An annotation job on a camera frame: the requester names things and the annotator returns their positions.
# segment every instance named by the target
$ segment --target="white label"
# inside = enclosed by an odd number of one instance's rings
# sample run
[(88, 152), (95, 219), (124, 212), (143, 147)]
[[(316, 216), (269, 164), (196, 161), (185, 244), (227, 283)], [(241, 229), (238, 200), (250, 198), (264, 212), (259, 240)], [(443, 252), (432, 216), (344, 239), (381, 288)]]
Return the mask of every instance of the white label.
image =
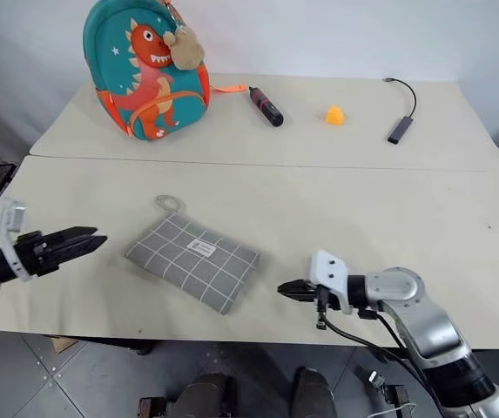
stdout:
[(210, 244), (198, 239), (194, 239), (193, 241), (191, 241), (187, 248), (196, 251), (197, 253), (204, 255), (205, 257), (210, 257), (212, 253), (216, 251), (215, 246), (211, 246)]

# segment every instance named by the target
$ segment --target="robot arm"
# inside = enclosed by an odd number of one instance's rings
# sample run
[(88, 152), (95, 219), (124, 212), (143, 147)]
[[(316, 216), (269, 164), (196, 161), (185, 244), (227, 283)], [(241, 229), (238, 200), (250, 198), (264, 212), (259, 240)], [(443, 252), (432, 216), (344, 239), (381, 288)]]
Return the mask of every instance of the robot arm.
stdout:
[(20, 231), (24, 209), (11, 199), (0, 205), (0, 286), (16, 277), (28, 281), (32, 275), (55, 272), (59, 264), (92, 253), (107, 240), (93, 235), (96, 228), (74, 226), (48, 235), (27, 233), (13, 242), (11, 234)]
[[(279, 292), (310, 301), (326, 289), (328, 305), (344, 314), (372, 309), (394, 319), (410, 360), (424, 374), (445, 416), (499, 418), (499, 387), (483, 372), (447, 313), (427, 296), (418, 274), (394, 267), (349, 275), (342, 260), (321, 251), (311, 258), (307, 281), (286, 283)], [(320, 321), (317, 325), (324, 328)]]

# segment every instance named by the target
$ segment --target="tabletop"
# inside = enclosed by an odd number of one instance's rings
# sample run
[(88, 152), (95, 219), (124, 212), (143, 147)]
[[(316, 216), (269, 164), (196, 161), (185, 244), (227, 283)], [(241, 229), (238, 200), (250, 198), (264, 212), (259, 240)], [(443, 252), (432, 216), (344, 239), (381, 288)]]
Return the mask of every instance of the tabletop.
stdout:
[[(412, 82), (414, 123), (398, 145), (388, 134), (410, 112), (410, 92), (373, 79), (211, 75), (214, 85), (259, 87), (282, 111), (272, 127), (248, 93), (217, 93), (196, 124), (158, 141), (128, 138), (85, 82), (31, 154), (243, 165), (499, 171), (499, 150), (456, 83)], [(340, 106), (343, 126), (325, 122)]]
[[(314, 307), (276, 287), (324, 249), (352, 273), (405, 266), (473, 348), (499, 348), (499, 172), (157, 163), (28, 157), (5, 192), (27, 203), (23, 233), (96, 226), (95, 253), (0, 290), (0, 329), (97, 337), (351, 344), (314, 328)], [(227, 316), (124, 254), (177, 196), (199, 223), (260, 249)], [(330, 313), (394, 343), (380, 324)]]

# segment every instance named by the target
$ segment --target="gray pouch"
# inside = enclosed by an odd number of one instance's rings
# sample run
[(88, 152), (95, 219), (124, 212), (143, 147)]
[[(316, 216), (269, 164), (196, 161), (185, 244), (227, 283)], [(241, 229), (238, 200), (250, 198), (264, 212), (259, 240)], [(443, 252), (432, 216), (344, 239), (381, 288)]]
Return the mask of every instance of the gray pouch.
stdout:
[(189, 219), (179, 202), (158, 196), (165, 215), (133, 244), (125, 257), (168, 280), (219, 313), (227, 314), (260, 253)]

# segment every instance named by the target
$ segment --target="gray tile floor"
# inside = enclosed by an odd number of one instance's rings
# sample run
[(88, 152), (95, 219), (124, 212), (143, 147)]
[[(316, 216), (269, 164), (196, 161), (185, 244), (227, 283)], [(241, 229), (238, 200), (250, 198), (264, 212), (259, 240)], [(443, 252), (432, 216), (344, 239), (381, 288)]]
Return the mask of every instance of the gray tile floor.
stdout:
[[(478, 357), (499, 384), (499, 352)], [(195, 377), (213, 371), (236, 377), (241, 416), (286, 417), (291, 380), (303, 365), (324, 374), (341, 418), (388, 408), (357, 377), (363, 369), (407, 385), (418, 404), (416, 417), (439, 416), (399, 365), (378, 361), (366, 348), (161, 341), (140, 356), (121, 347), (79, 342), (55, 354), (47, 337), (0, 332), (0, 418), (133, 417), (139, 398), (173, 399)]]

